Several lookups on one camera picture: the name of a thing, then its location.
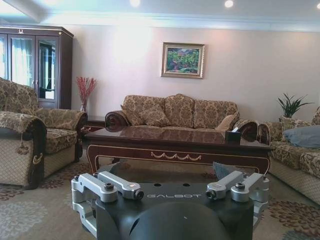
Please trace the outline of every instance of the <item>vase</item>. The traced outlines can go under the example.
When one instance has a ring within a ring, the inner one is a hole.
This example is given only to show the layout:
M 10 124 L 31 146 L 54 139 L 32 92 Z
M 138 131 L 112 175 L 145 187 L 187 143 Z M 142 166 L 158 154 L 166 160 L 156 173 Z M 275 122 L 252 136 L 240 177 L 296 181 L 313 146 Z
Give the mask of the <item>vase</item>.
M 81 101 L 80 111 L 87 112 L 87 100 Z

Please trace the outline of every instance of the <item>glass cabinet door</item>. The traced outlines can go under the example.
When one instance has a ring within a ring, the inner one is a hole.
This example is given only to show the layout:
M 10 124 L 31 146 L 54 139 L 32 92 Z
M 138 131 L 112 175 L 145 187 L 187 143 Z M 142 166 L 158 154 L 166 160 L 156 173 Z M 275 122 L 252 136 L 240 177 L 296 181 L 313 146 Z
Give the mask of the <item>glass cabinet door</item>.
M 38 98 L 54 100 L 57 97 L 58 38 L 54 36 L 37 36 L 36 49 L 36 88 L 38 88 Z
M 9 35 L 10 79 L 18 84 L 34 87 L 35 37 Z
M 0 78 L 8 79 L 7 35 L 0 34 Z

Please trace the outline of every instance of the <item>wall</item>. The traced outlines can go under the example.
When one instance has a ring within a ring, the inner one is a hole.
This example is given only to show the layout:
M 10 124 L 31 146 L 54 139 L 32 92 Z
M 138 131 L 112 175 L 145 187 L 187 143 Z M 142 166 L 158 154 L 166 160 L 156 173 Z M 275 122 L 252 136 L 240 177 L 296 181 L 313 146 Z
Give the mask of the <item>wall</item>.
M 126 95 L 234 101 L 241 118 L 276 121 L 282 93 L 316 104 L 295 117 L 311 120 L 320 101 L 320 34 L 190 28 L 66 25 L 75 37 L 73 74 L 96 78 L 88 114 L 120 110 Z M 161 76 L 162 42 L 206 44 L 204 79 Z M 72 108 L 80 109 L 77 85 Z

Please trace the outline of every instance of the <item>framed painting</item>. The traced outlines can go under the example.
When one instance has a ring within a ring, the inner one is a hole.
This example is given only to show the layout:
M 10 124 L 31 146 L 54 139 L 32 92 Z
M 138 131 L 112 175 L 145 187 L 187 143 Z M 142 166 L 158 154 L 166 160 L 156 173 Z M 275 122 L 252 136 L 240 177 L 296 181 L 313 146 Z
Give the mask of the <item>framed painting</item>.
M 162 77 L 203 79 L 205 45 L 163 43 Z

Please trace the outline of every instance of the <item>carpet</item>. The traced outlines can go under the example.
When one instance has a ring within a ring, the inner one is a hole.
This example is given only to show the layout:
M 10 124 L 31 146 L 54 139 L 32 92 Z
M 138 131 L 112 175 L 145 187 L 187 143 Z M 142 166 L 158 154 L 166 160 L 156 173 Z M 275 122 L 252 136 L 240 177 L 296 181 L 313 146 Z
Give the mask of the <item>carpet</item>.
M 103 159 L 102 164 L 110 163 Z M 35 190 L 0 184 L 1 240 L 92 240 L 72 210 L 70 181 L 89 172 L 84 154 L 78 163 L 45 179 Z M 121 160 L 117 175 L 136 182 L 210 183 L 211 166 Z M 254 240 L 320 240 L 320 208 L 272 175 L 269 208 L 253 232 Z

